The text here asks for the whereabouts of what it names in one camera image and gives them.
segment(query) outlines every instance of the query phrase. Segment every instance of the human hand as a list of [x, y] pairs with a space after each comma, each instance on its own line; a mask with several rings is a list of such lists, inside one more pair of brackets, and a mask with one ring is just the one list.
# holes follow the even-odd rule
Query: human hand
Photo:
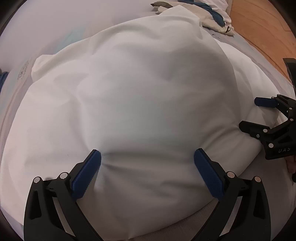
[[287, 156], [285, 157], [287, 169], [289, 173], [295, 173], [296, 172], [296, 156]]

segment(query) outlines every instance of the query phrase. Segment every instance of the pillowcase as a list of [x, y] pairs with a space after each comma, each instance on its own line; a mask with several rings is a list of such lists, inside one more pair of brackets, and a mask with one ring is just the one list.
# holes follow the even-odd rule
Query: pillowcase
[[277, 117], [253, 103], [277, 93], [270, 80], [259, 69], [234, 72], [231, 61], [182, 6], [39, 57], [4, 148], [1, 206], [22, 223], [34, 177], [56, 178], [97, 149], [102, 165], [78, 204], [103, 239], [193, 214], [212, 199], [194, 151], [240, 175], [261, 144], [239, 122], [273, 126]]

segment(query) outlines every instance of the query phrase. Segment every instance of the blue gripper pad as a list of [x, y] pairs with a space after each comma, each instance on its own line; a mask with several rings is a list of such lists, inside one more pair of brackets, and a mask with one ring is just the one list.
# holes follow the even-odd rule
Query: blue gripper pad
[[73, 200], [83, 197], [96, 171], [100, 168], [101, 158], [99, 151], [92, 150], [84, 162], [77, 163], [72, 169], [70, 175], [73, 175], [73, 178], [70, 180], [70, 187]]
[[[215, 171], [211, 163], [219, 169], [218, 171], [220, 172], [220, 176]], [[219, 163], [211, 161], [202, 148], [195, 151], [194, 164], [206, 183], [211, 195], [221, 200], [224, 196], [224, 182], [222, 180], [224, 178], [222, 178], [222, 175], [223, 173], [225, 174], [225, 172], [223, 168], [219, 165]]]
[[257, 106], [269, 107], [269, 108], [275, 108], [279, 105], [275, 99], [261, 98], [261, 97], [256, 97], [254, 100], [254, 103]]

